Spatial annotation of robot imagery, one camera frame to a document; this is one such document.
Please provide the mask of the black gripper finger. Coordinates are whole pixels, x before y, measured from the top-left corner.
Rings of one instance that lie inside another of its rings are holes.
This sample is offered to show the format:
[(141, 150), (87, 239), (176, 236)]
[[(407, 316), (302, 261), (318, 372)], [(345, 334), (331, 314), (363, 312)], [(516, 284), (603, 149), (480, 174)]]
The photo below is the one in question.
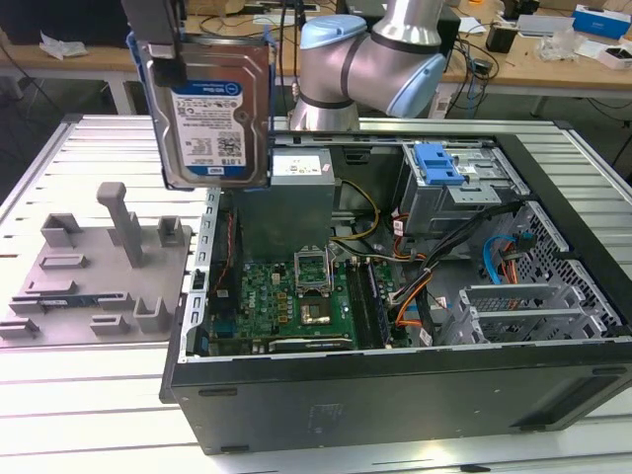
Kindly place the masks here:
[(177, 0), (122, 0), (121, 5), (136, 40), (145, 46), (153, 64), (154, 83), (181, 87), (187, 82), (182, 37), (187, 2)]

